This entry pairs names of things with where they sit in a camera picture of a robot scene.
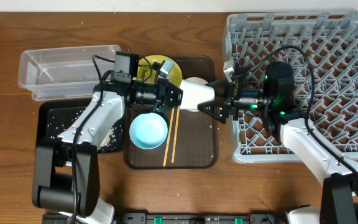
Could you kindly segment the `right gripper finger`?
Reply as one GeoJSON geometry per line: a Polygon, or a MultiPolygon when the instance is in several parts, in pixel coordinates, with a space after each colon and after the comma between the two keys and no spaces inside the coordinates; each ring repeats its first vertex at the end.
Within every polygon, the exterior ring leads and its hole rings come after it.
{"type": "Polygon", "coordinates": [[[217,88],[218,86],[221,85],[224,87],[224,91],[233,90],[233,89],[241,90],[242,87],[244,86],[244,67],[240,67],[239,64],[236,63],[235,78],[232,83],[229,83],[224,75],[224,78],[206,84],[206,86],[210,86],[213,88],[217,88]]]}
{"type": "Polygon", "coordinates": [[[227,118],[229,117],[229,106],[224,101],[206,101],[198,104],[197,109],[220,123],[226,123],[227,118]]]}

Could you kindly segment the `yellow round plate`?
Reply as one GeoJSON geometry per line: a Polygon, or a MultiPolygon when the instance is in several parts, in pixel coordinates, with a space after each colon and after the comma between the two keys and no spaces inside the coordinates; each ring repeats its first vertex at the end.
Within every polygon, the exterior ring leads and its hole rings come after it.
{"type": "Polygon", "coordinates": [[[149,67],[146,60],[148,60],[151,65],[153,65],[154,62],[162,63],[166,59],[169,59],[174,62],[173,68],[171,69],[168,76],[169,82],[179,87],[181,81],[183,80],[183,76],[182,76],[181,68],[172,58],[166,57],[164,55],[148,55],[145,58],[139,60],[139,66],[149,67]]]}

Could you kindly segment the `green orange snack wrapper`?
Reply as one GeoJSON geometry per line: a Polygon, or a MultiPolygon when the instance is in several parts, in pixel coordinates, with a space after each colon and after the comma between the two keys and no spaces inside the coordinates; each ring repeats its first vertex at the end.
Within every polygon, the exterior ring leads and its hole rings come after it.
{"type": "Polygon", "coordinates": [[[147,81],[150,76],[150,67],[139,66],[137,72],[137,80],[139,81],[147,81]]]}

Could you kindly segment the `small white cup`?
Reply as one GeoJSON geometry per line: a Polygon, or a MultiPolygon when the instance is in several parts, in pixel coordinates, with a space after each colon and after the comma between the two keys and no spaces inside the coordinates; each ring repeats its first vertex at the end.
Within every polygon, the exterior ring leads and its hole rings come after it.
{"type": "Polygon", "coordinates": [[[189,80],[182,80],[180,89],[183,91],[180,109],[197,111],[198,105],[214,100],[213,87],[201,85],[189,80]]]}

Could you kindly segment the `wooden chopstick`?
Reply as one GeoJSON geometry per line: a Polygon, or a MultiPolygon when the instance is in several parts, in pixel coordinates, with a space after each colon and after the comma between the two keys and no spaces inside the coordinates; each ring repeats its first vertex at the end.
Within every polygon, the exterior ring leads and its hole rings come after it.
{"type": "Polygon", "coordinates": [[[175,162],[179,116],[180,116],[180,108],[177,108],[177,115],[176,115],[176,120],[175,120],[175,130],[174,130],[174,137],[173,137],[172,158],[171,158],[171,163],[172,164],[175,162]]]}
{"type": "Polygon", "coordinates": [[[167,156],[168,156],[168,150],[169,150],[169,144],[170,144],[170,136],[172,132],[172,125],[173,125],[173,118],[175,115],[175,109],[172,109],[171,116],[170,116],[170,122],[168,127],[168,135],[167,135],[167,142],[165,147],[165,153],[164,153],[164,160],[163,160],[163,167],[167,164],[167,156]]]}

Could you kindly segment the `light blue bowl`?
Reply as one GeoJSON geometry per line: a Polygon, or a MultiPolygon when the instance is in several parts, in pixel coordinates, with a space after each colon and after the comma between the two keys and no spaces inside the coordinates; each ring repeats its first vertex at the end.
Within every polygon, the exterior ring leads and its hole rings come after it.
{"type": "Polygon", "coordinates": [[[133,119],[129,128],[132,143],[141,149],[155,149],[166,140],[168,124],[162,115],[144,113],[133,119]]]}

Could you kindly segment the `white rice pile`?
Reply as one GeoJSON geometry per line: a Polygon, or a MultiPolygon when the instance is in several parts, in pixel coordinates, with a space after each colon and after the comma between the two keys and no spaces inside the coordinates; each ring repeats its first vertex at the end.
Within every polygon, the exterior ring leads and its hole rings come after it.
{"type": "MultiPolygon", "coordinates": [[[[51,109],[47,113],[46,137],[57,138],[59,134],[64,132],[79,118],[85,109],[85,106],[51,109]]],[[[123,140],[123,121],[120,121],[111,127],[106,137],[102,140],[99,153],[120,151],[123,140]]]]}

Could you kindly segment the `pale pink bowl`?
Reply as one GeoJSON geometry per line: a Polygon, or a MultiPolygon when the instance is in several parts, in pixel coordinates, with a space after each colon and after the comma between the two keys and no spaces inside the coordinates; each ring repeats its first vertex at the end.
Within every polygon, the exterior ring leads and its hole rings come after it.
{"type": "MultiPolygon", "coordinates": [[[[190,77],[190,78],[187,78],[186,80],[188,80],[190,82],[198,83],[200,85],[208,84],[208,82],[205,79],[202,79],[200,77],[190,77]]],[[[187,109],[187,110],[191,111],[191,112],[198,112],[198,110],[194,110],[194,109],[187,109]]]]}

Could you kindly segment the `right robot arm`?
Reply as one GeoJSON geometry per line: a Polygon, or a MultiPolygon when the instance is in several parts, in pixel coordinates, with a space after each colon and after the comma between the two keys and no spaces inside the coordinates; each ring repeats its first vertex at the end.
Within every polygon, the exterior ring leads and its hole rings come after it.
{"type": "Polygon", "coordinates": [[[278,223],[358,223],[358,162],[347,157],[314,126],[295,104],[293,69],[286,62],[267,65],[262,90],[245,90],[247,68],[238,65],[231,76],[209,83],[224,84],[221,99],[197,109],[225,123],[240,111],[256,111],[269,134],[293,151],[323,187],[320,208],[304,205],[286,211],[278,223]]]}

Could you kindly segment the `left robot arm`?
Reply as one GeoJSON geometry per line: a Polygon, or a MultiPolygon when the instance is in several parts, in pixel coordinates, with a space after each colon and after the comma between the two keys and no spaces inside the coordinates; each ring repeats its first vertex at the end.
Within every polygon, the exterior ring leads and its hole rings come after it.
{"type": "Polygon", "coordinates": [[[99,75],[90,104],[57,138],[39,139],[35,147],[32,203],[64,214],[71,223],[112,223],[114,207],[100,198],[98,147],[120,121],[127,105],[164,111],[181,105],[183,90],[165,78],[155,83],[130,73],[99,75]]]}

